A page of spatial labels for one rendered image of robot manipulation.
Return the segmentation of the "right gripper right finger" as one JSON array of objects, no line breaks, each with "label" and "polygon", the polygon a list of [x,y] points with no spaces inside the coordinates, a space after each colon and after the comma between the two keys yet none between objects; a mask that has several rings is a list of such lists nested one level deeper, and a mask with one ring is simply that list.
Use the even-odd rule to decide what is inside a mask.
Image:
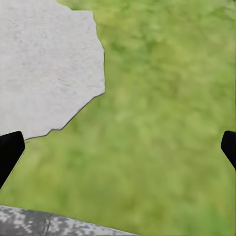
[{"label": "right gripper right finger", "polygon": [[221,148],[236,169],[236,132],[225,131]]}]

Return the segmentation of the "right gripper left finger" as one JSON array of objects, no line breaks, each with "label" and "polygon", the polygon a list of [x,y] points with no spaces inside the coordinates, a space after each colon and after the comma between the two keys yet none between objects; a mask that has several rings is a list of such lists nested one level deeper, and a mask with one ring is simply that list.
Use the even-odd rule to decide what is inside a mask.
[{"label": "right gripper left finger", "polygon": [[13,132],[0,136],[0,189],[25,150],[23,135]]}]

